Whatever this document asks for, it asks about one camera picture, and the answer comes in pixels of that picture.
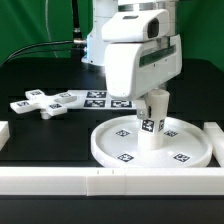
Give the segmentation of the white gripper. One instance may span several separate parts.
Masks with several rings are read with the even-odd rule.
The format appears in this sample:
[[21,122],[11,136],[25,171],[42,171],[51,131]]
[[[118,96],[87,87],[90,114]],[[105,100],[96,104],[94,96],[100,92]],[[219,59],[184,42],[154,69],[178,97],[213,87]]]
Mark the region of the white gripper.
[[135,100],[137,118],[146,120],[148,107],[142,95],[181,72],[182,48],[179,35],[172,36],[166,47],[159,43],[113,43],[105,51],[106,87],[118,100]]

